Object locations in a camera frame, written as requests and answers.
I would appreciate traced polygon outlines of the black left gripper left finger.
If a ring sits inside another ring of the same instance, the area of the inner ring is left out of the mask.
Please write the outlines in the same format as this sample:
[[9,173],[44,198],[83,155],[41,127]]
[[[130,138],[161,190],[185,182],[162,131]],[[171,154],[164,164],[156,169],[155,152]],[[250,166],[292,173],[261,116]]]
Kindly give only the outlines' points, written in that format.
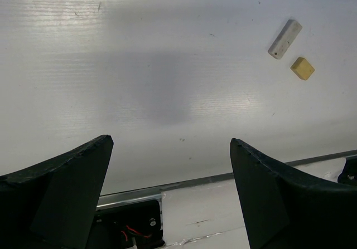
[[85,248],[113,145],[101,135],[1,176],[1,248]]

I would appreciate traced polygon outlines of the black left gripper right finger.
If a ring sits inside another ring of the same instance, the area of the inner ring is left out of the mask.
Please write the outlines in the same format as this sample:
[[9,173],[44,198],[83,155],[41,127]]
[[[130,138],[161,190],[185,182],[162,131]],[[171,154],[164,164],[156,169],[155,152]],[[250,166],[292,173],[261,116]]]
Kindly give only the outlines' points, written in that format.
[[356,187],[307,174],[239,139],[230,158],[251,248],[356,247]]

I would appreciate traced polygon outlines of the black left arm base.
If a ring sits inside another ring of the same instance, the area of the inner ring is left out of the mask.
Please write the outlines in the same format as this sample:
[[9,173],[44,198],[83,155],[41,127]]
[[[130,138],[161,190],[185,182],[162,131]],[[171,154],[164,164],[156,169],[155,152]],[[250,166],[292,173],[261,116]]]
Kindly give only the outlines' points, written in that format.
[[160,202],[149,200],[95,213],[86,248],[159,248],[165,245]]

